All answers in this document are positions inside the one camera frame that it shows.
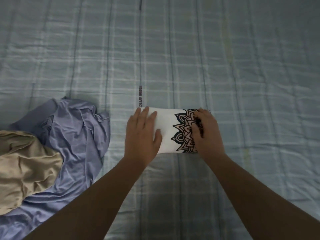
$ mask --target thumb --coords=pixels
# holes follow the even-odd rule
[[[202,139],[199,127],[196,125],[196,123],[193,123],[191,125],[191,128],[192,128],[192,136],[193,136],[194,142],[195,144],[197,144],[198,141]]]
[[[154,136],[154,141],[153,141],[153,144],[154,144],[154,148],[155,148],[155,150],[156,150],[156,153],[158,153],[158,151],[159,151],[159,149],[160,149],[161,142],[162,142],[161,131],[160,131],[160,129],[157,129],[157,130],[155,131],[155,136]]]

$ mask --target tan fabric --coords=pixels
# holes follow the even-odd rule
[[[53,185],[62,166],[60,153],[22,131],[0,130],[0,215],[23,199]]]

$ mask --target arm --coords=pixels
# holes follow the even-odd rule
[[[218,123],[207,110],[199,109],[203,137],[192,126],[196,148],[217,176],[228,198],[253,239],[284,240],[320,238],[320,222],[288,202],[246,170],[224,151]]]
[[[157,155],[162,141],[155,133],[157,112],[136,110],[127,123],[124,157],[106,175],[31,232],[25,240],[103,239],[130,189]]]

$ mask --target black mandala design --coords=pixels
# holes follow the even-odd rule
[[[197,109],[185,109],[183,113],[175,113],[177,120],[180,124],[173,125],[179,131],[171,138],[171,140],[180,144],[177,151],[183,151],[183,153],[195,153],[197,152],[195,148],[195,142],[192,137],[191,125],[196,123],[200,129],[201,134],[203,134],[203,127],[199,118],[194,116],[194,112]]]

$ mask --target mattress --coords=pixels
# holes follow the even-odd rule
[[[50,98],[210,109],[227,154],[320,219],[320,0],[0,0],[0,128]],[[105,239],[251,239],[196,154],[146,168]]]

